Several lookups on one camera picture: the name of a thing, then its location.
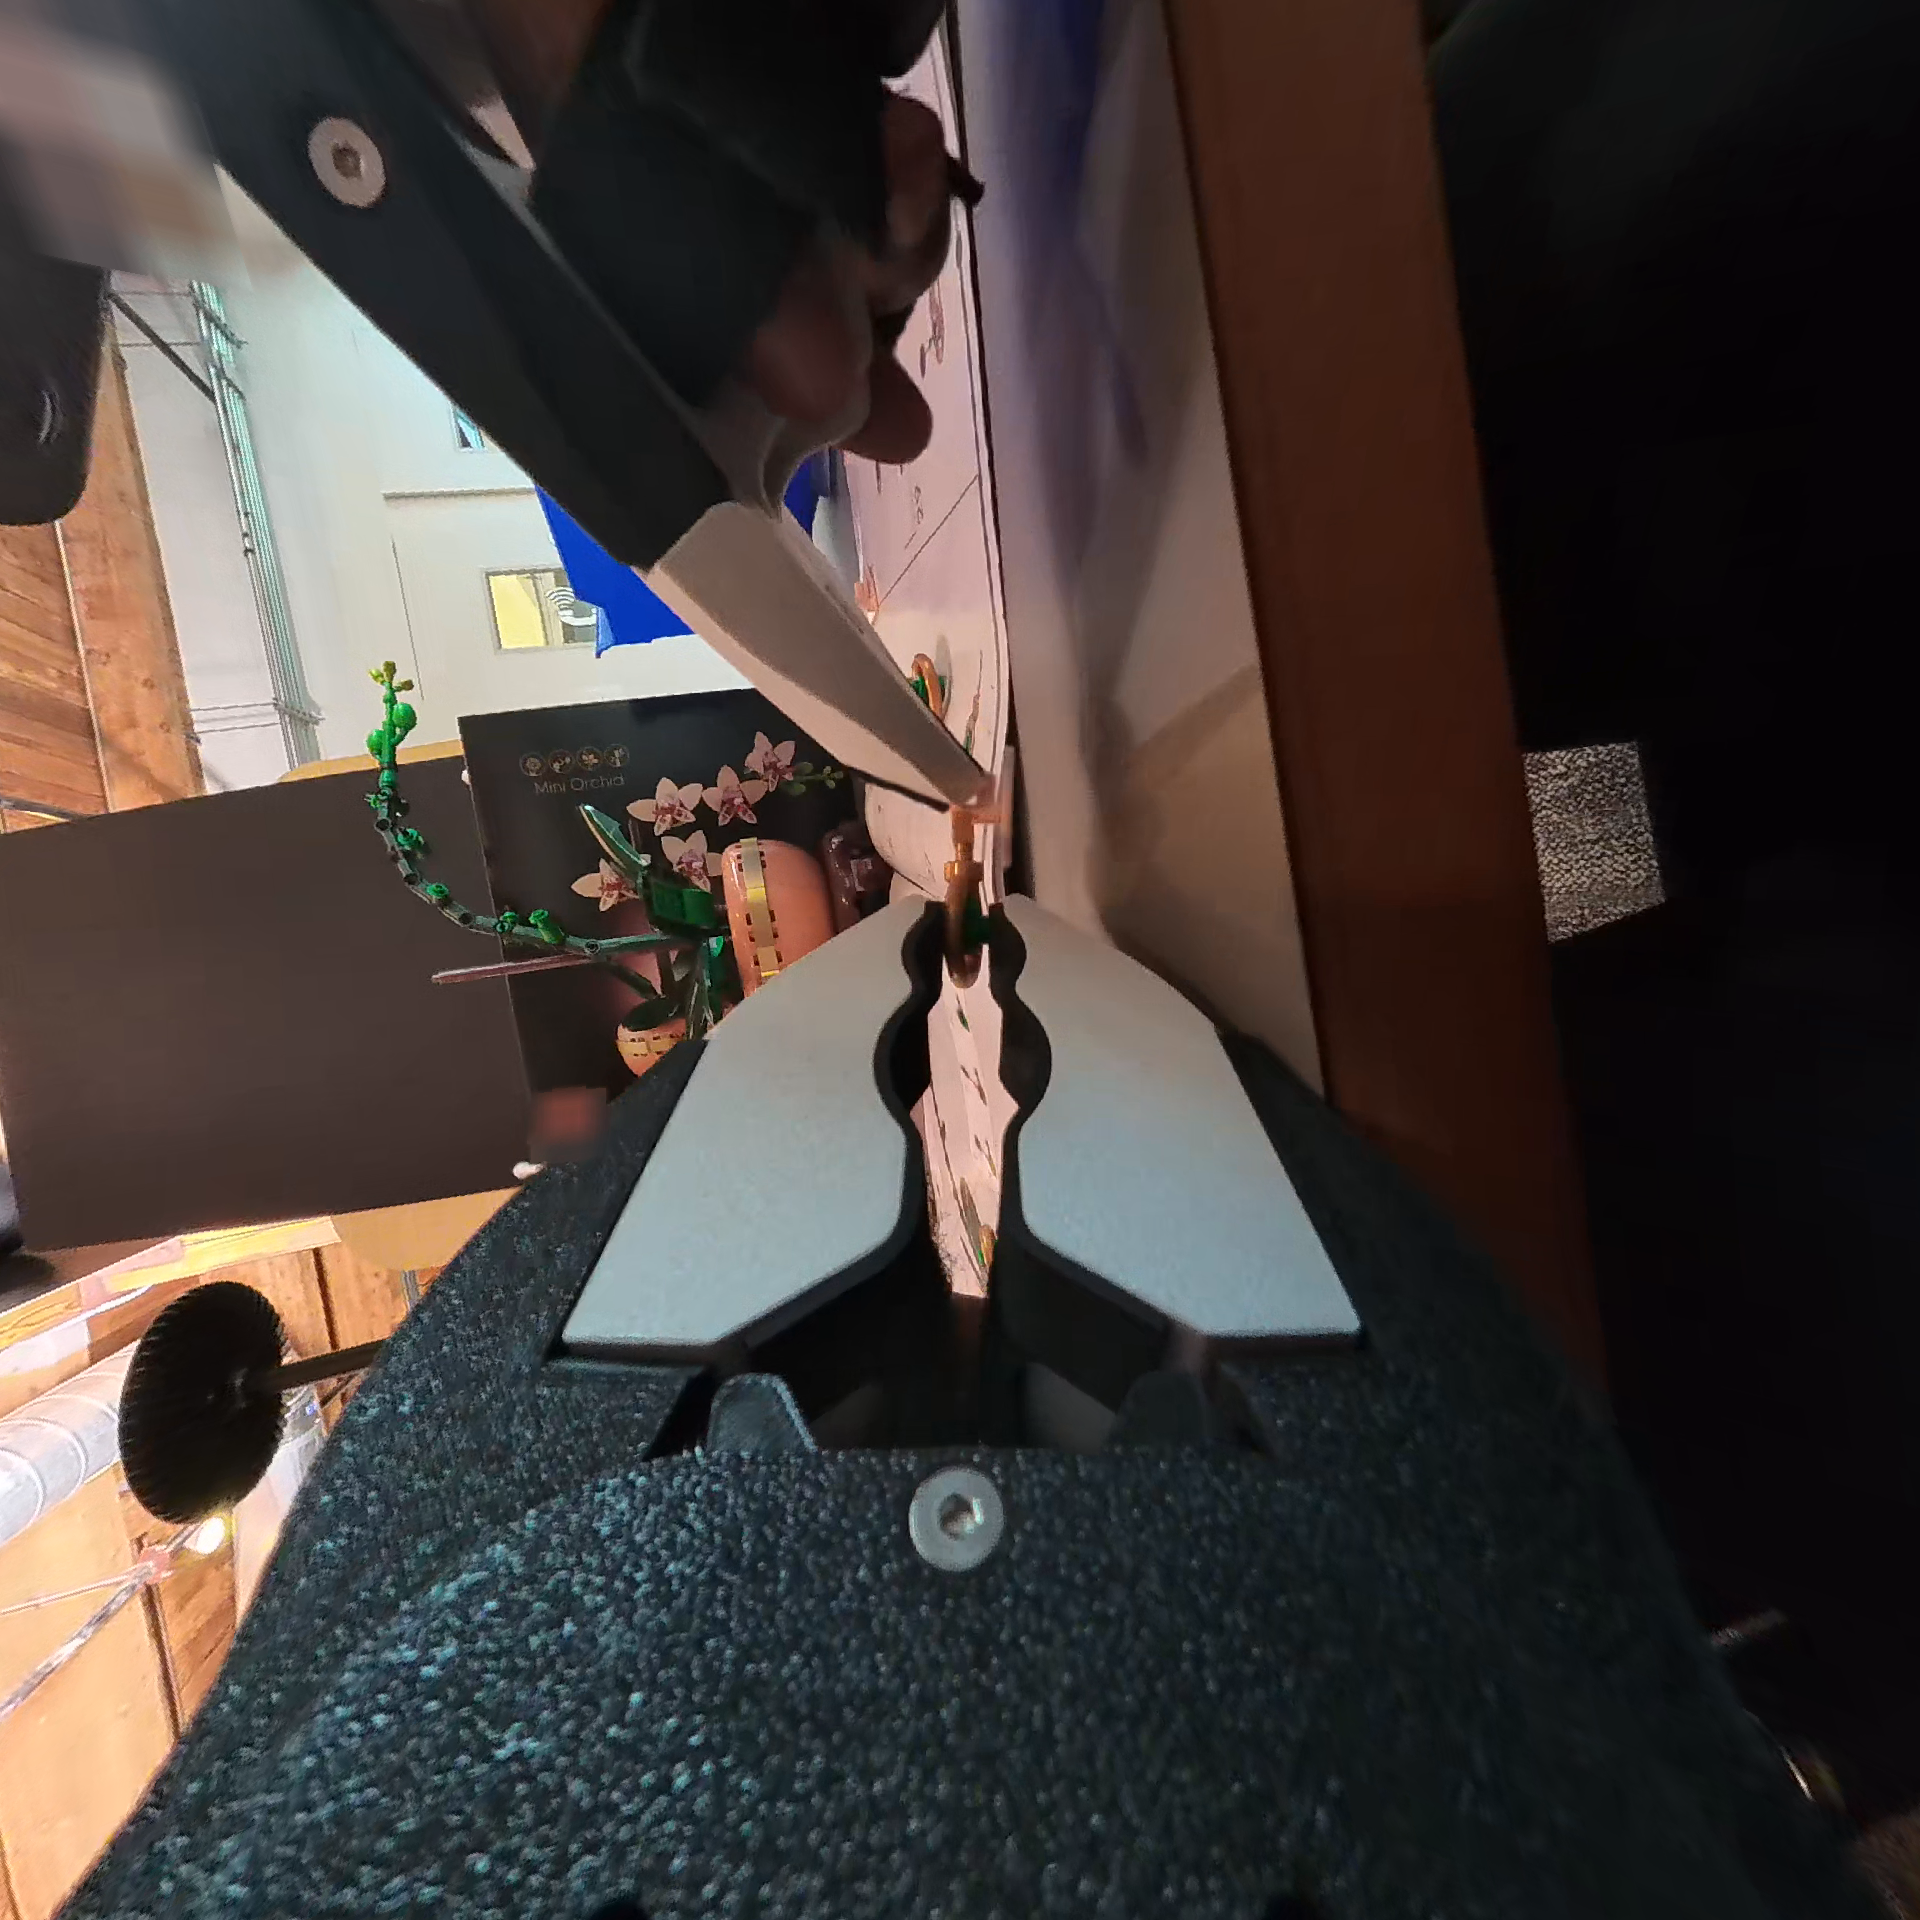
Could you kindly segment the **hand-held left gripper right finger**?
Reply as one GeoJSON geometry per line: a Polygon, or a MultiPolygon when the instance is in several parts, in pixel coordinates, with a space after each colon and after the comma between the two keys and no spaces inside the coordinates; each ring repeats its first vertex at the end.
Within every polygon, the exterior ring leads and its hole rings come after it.
{"type": "Polygon", "coordinates": [[[1092,1310],[1202,1353],[1355,1341],[1359,1314],[1216,1023],[1028,895],[1002,905],[995,1285],[1037,1353],[1092,1310]]]}

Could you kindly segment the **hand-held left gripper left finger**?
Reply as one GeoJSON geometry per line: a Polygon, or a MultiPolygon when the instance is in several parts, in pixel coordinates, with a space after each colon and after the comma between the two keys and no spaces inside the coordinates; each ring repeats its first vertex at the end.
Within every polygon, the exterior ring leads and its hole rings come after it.
{"type": "Polygon", "coordinates": [[[947,1298],[916,1106],[944,921],[896,903],[748,997],[679,1093],[559,1353],[851,1368],[947,1298]]]}

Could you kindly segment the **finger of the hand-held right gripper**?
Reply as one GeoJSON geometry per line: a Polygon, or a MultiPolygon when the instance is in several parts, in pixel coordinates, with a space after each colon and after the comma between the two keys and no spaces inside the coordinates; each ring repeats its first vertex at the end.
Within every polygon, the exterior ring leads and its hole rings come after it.
{"type": "Polygon", "coordinates": [[[786,512],[723,499],[636,570],[853,771],[939,808],[995,789],[786,512]]]}

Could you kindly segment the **person's right hand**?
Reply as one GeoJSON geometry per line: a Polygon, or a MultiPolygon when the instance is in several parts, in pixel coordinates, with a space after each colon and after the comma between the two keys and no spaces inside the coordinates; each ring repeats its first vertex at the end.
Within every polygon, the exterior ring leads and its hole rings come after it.
{"type": "Polygon", "coordinates": [[[877,463],[931,438],[896,341],[978,185],[899,88],[947,5],[474,5],[532,210],[664,383],[877,463]]]}

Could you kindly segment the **blue plastic bin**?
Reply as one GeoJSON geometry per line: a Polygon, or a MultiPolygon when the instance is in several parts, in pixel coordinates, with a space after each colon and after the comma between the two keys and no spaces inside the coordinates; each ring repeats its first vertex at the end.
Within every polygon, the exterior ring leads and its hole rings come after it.
{"type": "MultiPolygon", "coordinates": [[[[538,489],[535,497],[557,549],[566,587],[579,601],[597,608],[592,646],[598,656],[622,643],[691,633],[685,619],[636,569],[612,560],[551,493],[538,489]]],[[[840,585],[853,587],[856,583],[856,526],[845,457],[839,450],[813,453],[786,483],[784,507],[821,549],[840,585]]]]}

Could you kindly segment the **open instruction booklet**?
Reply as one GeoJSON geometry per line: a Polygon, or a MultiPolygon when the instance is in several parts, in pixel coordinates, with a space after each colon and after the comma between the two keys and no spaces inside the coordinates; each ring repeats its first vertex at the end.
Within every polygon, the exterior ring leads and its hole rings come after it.
{"type": "MultiPolygon", "coordinates": [[[[931,440],[903,466],[847,458],[855,599],[904,674],[914,653],[948,650],[954,687],[944,725],[981,768],[1008,783],[1012,667],[971,205],[951,199],[948,215],[948,257],[896,343],[900,366],[927,402],[931,440]]],[[[996,1251],[1004,1137],[1012,1121],[987,952],[976,984],[959,991],[947,978],[927,1014],[927,1089],[914,1119],[934,1249],[951,1291],[981,1303],[996,1251]]]]}

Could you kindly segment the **brown brick pot base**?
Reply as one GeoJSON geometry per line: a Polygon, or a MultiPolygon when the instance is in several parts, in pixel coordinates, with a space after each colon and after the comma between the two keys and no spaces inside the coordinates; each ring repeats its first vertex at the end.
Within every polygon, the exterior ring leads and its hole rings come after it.
{"type": "Polygon", "coordinates": [[[894,867],[875,850],[867,826],[845,821],[818,842],[831,930],[845,931],[888,905],[894,867]]]}

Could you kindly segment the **tan brick flower pot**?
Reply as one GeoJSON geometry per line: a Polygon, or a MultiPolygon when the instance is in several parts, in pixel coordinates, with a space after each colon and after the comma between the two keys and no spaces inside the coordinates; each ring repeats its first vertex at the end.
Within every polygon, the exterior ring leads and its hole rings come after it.
{"type": "Polygon", "coordinates": [[[797,845],[743,837],[723,853],[730,946],[744,997],[826,946],[834,931],[821,859],[797,845]]]}

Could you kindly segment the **black orchid set box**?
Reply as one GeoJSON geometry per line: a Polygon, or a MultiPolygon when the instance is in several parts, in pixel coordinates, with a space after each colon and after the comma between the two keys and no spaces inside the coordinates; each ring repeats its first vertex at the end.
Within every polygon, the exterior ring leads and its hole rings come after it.
{"type": "MultiPolygon", "coordinates": [[[[765,697],[744,687],[484,710],[460,725],[492,910],[551,906],[574,931],[643,931],[645,913],[592,879],[582,806],[723,901],[723,853],[743,837],[818,857],[830,826],[861,822],[859,782],[765,697]]],[[[588,966],[512,975],[520,1063],[538,1099],[607,1099],[679,1045],[620,1029],[632,997],[588,966]]]]}

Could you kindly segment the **green brick plant stem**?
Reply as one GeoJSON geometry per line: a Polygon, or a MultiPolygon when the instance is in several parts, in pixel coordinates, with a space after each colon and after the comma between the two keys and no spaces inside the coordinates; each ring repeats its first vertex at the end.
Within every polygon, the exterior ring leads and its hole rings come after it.
{"type": "Polygon", "coordinates": [[[701,1040],[743,999],[734,944],[723,925],[723,901],[692,878],[669,867],[664,853],[645,853],[597,808],[582,806],[582,824],[597,850],[592,879],[612,879],[614,905],[645,913],[643,931],[574,931],[551,906],[479,910],[432,874],[432,847],[410,822],[411,803],[400,789],[400,749],[416,731],[416,686],[395,663],[370,671],[379,693],[379,720],[368,733],[374,766],[368,810],[379,842],[402,886],[443,921],[492,939],[502,961],[520,969],[594,969],[631,997],[620,1016],[624,1032],[645,1040],[675,1029],[679,1040],[701,1040]]]}

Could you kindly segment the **black panel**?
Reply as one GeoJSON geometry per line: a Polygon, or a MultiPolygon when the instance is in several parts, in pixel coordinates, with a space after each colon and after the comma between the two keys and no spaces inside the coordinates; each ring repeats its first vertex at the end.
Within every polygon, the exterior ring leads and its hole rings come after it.
{"type": "Polygon", "coordinates": [[[30,1251],[512,1183],[492,946],[413,897],[350,769],[4,837],[3,1097],[30,1251]]]}

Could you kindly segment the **black round disc on rod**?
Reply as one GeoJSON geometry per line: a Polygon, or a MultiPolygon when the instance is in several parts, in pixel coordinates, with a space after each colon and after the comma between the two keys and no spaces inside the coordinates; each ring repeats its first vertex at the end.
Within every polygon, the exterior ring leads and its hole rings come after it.
{"type": "Polygon", "coordinates": [[[290,1357],[271,1301],[210,1282],[163,1307],[132,1349],[117,1448],[132,1499],[187,1526],[238,1505],[268,1477],[288,1399],[365,1370],[387,1339],[290,1357]]]}

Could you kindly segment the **silver ventilation duct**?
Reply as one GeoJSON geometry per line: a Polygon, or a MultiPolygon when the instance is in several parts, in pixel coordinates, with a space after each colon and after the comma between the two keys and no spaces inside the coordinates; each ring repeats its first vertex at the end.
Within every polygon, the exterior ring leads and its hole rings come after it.
{"type": "MultiPolygon", "coordinates": [[[[117,1418],[132,1351],[124,1349],[3,1418],[3,1544],[119,1463],[117,1418]]],[[[294,1397],[266,1478],[238,1499],[239,1528],[278,1525],[327,1433],[311,1390],[294,1397]]]]}

